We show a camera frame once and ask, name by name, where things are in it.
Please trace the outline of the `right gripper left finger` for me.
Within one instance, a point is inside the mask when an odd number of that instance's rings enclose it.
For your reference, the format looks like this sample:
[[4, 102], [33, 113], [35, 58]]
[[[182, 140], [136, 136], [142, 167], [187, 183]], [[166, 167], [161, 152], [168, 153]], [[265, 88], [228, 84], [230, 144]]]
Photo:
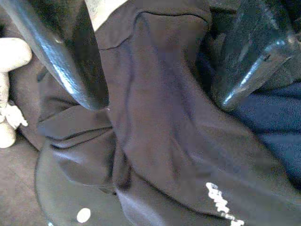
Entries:
[[109, 92], [88, 8], [83, 0], [2, 0], [35, 55], [83, 107], [100, 110]]

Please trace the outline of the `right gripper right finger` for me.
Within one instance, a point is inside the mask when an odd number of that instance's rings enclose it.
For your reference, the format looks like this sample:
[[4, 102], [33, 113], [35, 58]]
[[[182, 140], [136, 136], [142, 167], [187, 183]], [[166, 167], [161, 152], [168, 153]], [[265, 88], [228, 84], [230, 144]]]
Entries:
[[300, 51], [301, 43], [282, 1], [241, 1], [212, 81], [213, 100], [225, 111], [235, 109]]

